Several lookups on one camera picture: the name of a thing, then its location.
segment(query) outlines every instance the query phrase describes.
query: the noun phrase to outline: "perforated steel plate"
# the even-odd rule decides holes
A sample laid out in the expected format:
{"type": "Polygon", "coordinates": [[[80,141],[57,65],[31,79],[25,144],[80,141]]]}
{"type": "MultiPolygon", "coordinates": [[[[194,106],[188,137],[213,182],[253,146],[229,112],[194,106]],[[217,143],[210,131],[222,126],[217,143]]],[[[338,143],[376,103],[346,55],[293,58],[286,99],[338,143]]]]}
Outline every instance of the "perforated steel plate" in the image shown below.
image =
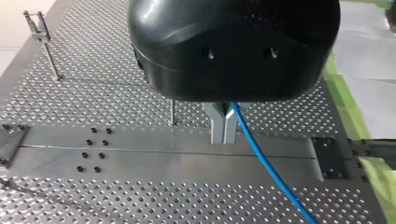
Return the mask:
{"type": "MultiPolygon", "coordinates": [[[[7,101],[3,122],[33,126],[163,127],[169,103],[154,92],[137,68],[127,30],[127,0],[75,0],[50,27],[50,49],[61,75],[57,82],[43,52],[7,101]]],[[[177,102],[177,125],[207,128],[198,103],[177,102]]],[[[246,112],[261,134],[337,136],[343,127],[324,80],[309,93],[283,103],[253,104],[246,112]]]]}
{"type": "MultiPolygon", "coordinates": [[[[274,187],[35,177],[12,181],[21,189],[0,189],[2,223],[304,222],[274,187]]],[[[358,189],[293,191],[321,223],[372,223],[358,189]]]]}

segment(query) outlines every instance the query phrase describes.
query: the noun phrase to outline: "metal clamp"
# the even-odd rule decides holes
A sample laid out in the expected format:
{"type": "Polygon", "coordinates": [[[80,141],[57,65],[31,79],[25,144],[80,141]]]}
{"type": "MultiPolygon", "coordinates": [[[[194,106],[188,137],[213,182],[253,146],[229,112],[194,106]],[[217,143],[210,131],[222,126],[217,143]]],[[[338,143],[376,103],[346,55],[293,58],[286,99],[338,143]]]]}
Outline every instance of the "metal clamp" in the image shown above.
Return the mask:
{"type": "Polygon", "coordinates": [[[46,22],[44,21],[44,16],[43,14],[39,11],[36,14],[29,14],[28,11],[23,12],[24,17],[26,18],[27,24],[29,25],[30,31],[32,32],[32,38],[37,40],[38,42],[42,43],[44,46],[44,50],[46,52],[47,58],[49,60],[49,66],[52,70],[52,73],[54,75],[55,80],[61,80],[63,79],[63,76],[59,75],[58,69],[55,66],[55,63],[53,61],[52,55],[50,54],[50,32],[47,27],[46,22]],[[35,25],[35,22],[32,21],[30,18],[31,15],[35,15],[39,19],[39,24],[38,28],[35,25]]]}
{"type": "MultiPolygon", "coordinates": [[[[241,109],[247,109],[250,103],[240,103],[241,109]]],[[[203,109],[210,117],[211,144],[233,144],[238,121],[230,104],[202,103],[203,109]]]]}
{"type": "Polygon", "coordinates": [[[8,168],[28,126],[3,124],[0,127],[0,168],[8,168]]]}

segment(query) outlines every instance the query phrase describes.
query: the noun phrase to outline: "screw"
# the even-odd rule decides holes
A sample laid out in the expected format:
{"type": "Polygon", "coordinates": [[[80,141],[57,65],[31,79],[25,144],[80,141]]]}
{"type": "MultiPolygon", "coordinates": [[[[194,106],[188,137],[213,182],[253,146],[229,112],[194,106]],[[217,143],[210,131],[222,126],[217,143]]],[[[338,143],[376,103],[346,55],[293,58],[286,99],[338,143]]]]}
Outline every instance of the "screw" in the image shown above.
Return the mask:
{"type": "Polygon", "coordinates": [[[361,181],[367,182],[367,181],[369,181],[369,179],[367,178],[367,176],[363,175],[363,176],[361,177],[361,181]]]}
{"type": "Polygon", "coordinates": [[[338,178],[344,178],[344,177],[345,175],[342,172],[338,173],[338,178]]]}
{"type": "Polygon", "coordinates": [[[78,166],[78,167],[77,167],[77,171],[83,172],[83,171],[84,171],[84,168],[83,168],[82,166],[78,166]]]}
{"type": "Polygon", "coordinates": [[[2,127],[3,127],[4,130],[8,130],[9,129],[9,125],[8,124],[3,124],[2,127]]]}
{"type": "Polygon", "coordinates": [[[0,158],[0,164],[6,165],[7,164],[7,160],[3,159],[3,158],[0,158]]]}
{"type": "Polygon", "coordinates": [[[95,170],[96,173],[100,173],[102,171],[102,169],[99,166],[95,166],[93,170],[95,170]]]}

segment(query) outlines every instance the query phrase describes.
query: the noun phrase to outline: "perforated metal table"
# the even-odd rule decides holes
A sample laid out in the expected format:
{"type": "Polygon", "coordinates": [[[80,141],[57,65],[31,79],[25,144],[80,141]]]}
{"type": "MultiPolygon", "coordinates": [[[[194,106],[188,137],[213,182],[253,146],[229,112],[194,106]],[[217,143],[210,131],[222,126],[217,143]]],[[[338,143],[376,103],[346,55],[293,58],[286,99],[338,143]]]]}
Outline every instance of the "perforated metal table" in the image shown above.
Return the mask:
{"type": "MultiPolygon", "coordinates": [[[[177,102],[177,126],[168,125],[167,100],[137,68],[126,17],[127,0],[57,1],[46,20],[64,80],[52,79],[32,39],[1,77],[1,122],[31,129],[0,171],[10,179],[0,222],[304,222],[242,134],[210,145],[200,104],[177,102]]],[[[323,79],[296,100],[255,103],[244,116],[320,222],[385,222],[323,79]],[[338,141],[348,180],[318,178],[311,136],[338,141]]]]}

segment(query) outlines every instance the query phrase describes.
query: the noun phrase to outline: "metal bracket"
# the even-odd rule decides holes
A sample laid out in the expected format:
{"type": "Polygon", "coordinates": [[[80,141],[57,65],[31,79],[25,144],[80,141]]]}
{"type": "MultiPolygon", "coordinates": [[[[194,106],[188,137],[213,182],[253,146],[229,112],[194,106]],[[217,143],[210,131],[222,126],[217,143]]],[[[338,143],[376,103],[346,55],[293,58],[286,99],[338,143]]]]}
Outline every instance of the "metal bracket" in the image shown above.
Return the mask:
{"type": "MultiPolygon", "coordinates": [[[[248,109],[250,103],[240,103],[241,110],[248,109]]],[[[211,144],[233,144],[238,121],[230,104],[203,103],[203,109],[210,117],[211,144]]]]}
{"type": "Polygon", "coordinates": [[[49,32],[46,22],[44,21],[43,14],[40,11],[35,14],[29,14],[28,11],[24,11],[23,15],[27,21],[27,24],[29,25],[30,31],[32,32],[32,38],[37,40],[38,42],[42,43],[44,46],[44,50],[45,50],[47,58],[49,60],[49,66],[52,70],[54,78],[58,81],[63,79],[64,77],[59,75],[58,69],[56,68],[55,62],[53,61],[52,55],[50,54],[50,45],[49,45],[49,42],[51,41],[50,32],[49,32]],[[32,19],[30,18],[31,15],[35,15],[38,17],[39,29],[37,29],[35,22],[32,21],[32,19]]]}
{"type": "Polygon", "coordinates": [[[0,128],[0,168],[8,168],[18,146],[29,130],[25,125],[3,124],[0,128]]]}
{"type": "Polygon", "coordinates": [[[311,138],[323,179],[349,179],[340,147],[333,138],[311,138]]]}

